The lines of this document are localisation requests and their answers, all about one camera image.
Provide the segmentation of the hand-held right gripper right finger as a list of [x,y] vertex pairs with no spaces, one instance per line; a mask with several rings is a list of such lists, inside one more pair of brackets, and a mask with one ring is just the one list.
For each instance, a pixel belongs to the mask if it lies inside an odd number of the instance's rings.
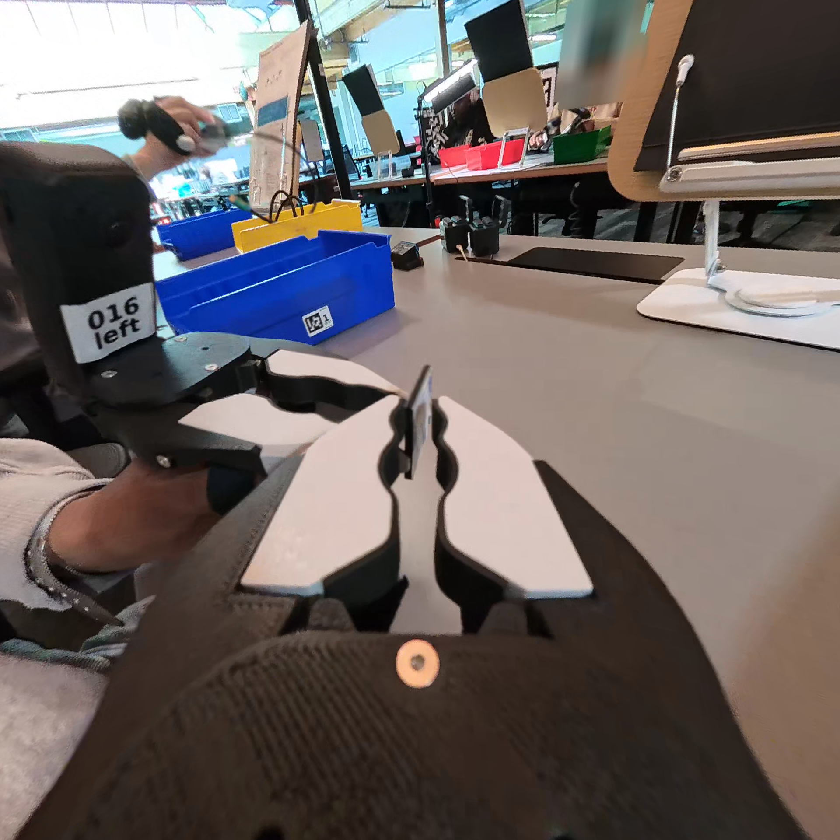
[[434,570],[462,627],[500,602],[583,599],[594,593],[528,451],[449,397],[433,407],[437,483]]

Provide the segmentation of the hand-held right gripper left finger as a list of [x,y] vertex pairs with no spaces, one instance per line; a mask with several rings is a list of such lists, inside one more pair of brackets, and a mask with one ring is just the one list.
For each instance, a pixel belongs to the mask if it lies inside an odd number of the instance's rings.
[[392,485],[403,400],[389,395],[334,427],[303,456],[240,579],[246,592],[341,601],[350,611],[400,580]]

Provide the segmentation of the blue plastic bin with tag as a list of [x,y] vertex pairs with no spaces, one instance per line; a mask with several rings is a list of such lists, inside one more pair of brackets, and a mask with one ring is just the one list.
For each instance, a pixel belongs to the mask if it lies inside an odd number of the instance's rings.
[[315,345],[394,308],[391,237],[321,230],[156,284],[176,333]]

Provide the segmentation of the square adhesive foam pad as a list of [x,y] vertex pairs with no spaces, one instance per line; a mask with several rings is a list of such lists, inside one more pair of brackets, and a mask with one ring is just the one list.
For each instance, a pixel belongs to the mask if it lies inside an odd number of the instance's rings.
[[405,409],[404,477],[413,480],[433,422],[433,369],[426,364],[408,396]]

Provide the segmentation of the another person's forearm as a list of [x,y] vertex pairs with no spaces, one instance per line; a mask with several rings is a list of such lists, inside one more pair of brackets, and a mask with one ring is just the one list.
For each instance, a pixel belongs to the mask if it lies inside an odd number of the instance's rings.
[[157,195],[152,186],[152,181],[156,176],[165,171],[160,156],[150,151],[149,147],[145,144],[134,153],[123,155],[121,160],[133,169],[134,173],[145,185],[150,202],[156,201]]

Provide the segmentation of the grey desk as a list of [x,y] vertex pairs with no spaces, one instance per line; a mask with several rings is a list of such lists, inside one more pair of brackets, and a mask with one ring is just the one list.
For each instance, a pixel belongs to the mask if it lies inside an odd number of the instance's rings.
[[616,526],[789,810],[838,838],[838,353],[645,319],[638,283],[422,254],[320,350],[405,389],[430,364]]

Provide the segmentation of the black desk lamp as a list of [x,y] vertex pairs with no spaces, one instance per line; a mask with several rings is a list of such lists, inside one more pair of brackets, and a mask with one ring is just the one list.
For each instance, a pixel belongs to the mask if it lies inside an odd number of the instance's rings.
[[460,68],[452,70],[446,77],[428,85],[417,97],[415,115],[420,130],[419,149],[421,151],[426,209],[430,227],[434,226],[436,211],[428,151],[429,140],[427,138],[435,136],[435,121],[438,114],[477,87],[478,73],[478,60],[473,57]]

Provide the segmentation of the person's left hand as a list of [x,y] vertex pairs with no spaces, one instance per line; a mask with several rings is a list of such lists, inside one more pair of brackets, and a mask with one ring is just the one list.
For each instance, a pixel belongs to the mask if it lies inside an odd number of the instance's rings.
[[219,520],[208,500],[208,476],[209,469],[153,469],[134,461],[56,514],[49,549],[67,568],[85,574],[179,560]]

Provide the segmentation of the small blue plastic bin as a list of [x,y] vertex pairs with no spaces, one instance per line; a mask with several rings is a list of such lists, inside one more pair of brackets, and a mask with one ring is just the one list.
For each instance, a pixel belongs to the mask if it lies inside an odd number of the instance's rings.
[[187,261],[234,248],[233,226],[252,218],[251,212],[231,208],[159,224],[155,231],[165,249]]

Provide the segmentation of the yellow plastic bin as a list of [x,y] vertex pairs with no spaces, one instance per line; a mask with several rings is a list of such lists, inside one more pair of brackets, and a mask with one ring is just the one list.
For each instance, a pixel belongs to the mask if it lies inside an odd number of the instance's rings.
[[330,203],[318,202],[296,211],[285,209],[271,223],[249,217],[232,224],[232,233],[234,247],[245,254],[300,236],[315,238],[322,230],[359,233],[362,227],[361,204],[335,198]]

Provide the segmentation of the dark beaded wristband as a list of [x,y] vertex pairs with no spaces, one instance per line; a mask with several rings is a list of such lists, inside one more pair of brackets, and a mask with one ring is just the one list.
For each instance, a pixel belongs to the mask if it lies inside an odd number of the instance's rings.
[[67,567],[49,543],[49,531],[57,518],[53,511],[38,525],[30,540],[25,568],[28,578],[57,603],[85,615],[100,625],[123,627],[123,621],[101,606],[85,584],[75,586],[81,575]]

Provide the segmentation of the brown cardboard sheet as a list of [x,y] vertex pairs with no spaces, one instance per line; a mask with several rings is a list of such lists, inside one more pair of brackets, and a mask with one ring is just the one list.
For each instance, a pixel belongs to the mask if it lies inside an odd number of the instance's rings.
[[311,38],[312,23],[307,20],[259,54],[250,141],[249,202],[262,214],[267,214],[276,192],[298,193],[298,109]]

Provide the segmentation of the small black and tan board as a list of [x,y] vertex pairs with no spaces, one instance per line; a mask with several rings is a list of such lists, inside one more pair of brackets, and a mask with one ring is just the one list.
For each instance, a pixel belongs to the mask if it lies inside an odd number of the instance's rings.
[[364,134],[375,156],[395,156],[401,145],[391,116],[385,110],[373,69],[364,65],[342,77],[350,97],[360,112]]

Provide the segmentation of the green plastic bin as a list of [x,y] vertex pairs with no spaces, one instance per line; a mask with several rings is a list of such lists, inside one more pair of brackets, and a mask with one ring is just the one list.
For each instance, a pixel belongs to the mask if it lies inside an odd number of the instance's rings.
[[589,132],[556,134],[552,152],[555,165],[572,165],[593,161],[608,153],[613,140],[613,126]]

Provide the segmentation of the white stand with wooden panel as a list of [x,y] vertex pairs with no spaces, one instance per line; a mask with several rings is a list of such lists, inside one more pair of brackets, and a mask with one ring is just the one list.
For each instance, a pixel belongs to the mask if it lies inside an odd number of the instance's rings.
[[737,270],[722,203],[837,200],[839,2],[655,2],[608,154],[639,203],[701,203],[700,268],[637,305],[646,319],[838,351],[838,280]]

